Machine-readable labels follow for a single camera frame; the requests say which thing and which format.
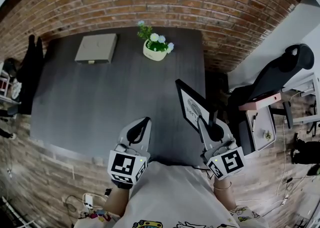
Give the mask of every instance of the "office chair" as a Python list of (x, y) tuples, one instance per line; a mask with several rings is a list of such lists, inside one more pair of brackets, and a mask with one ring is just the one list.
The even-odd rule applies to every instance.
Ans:
[[(228, 99), (228, 118), (230, 128), (245, 155), (255, 151), (245, 111), (239, 106), (248, 102), (256, 102), (278, 93), (282, 87), (302, 69), (310, 70), (314, 66), (315, 57), (306, 44), (296, 44), (286, 48), (282, 56), (269, 62), (259, 73), (252, 85), (236, 88)], [(274, 115), (285, 115), (288, 127), (293, 126), (289, 102), (283, 103), (283, 109), (270, 108)]]

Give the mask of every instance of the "wooden table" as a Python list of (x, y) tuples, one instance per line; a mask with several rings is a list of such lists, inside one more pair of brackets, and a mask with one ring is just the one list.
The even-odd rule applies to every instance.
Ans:
[[(107, 29), (50, 42), (31, 115), (31, 137), (88, 156), (108, 159), (121, 129), (141, 117), (152, 120), (149, 152), (172, 161), (200, 164), (199, 134), (184, 120), (175, 85), (181, 79), (205, 96), (199, 31), (154, 28), (175, 44), (164, 60), (143, 55), (137, 27)], [(116, 33), (110, 64), (74, 61), (82, 37)]]

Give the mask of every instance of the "picture frame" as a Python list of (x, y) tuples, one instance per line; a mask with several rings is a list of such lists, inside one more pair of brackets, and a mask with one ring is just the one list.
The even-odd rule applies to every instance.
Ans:
[(197, 131), (198, 117), (201, 115), (208, 125), (213, 120), (213, 107), (208, 101), (185, 84), (181, 79), (175, 81), (183, 118)]

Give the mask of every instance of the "white box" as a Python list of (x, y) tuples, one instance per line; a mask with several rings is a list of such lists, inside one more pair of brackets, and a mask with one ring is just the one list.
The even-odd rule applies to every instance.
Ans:
[(74, 60), (81, 64), (111, 63), (116, 43), (114, 33), (85, 36)]

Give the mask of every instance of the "bracelet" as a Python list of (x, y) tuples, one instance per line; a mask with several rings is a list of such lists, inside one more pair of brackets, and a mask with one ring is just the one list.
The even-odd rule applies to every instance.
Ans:
[(227, 190), (227, 189), (229, 189), (231, 186), (232, 186), (232, 182), (230, 182), (230, 186), (229, 186), (228, 188), (219, 189), (219, 188), (215, 187), (215, 184), (213, 184), (213, 188), (214, 188), (214, 189), (216, 189), (216, 190), (218, 190), (218, 191), (224, 191), (224, 190)]

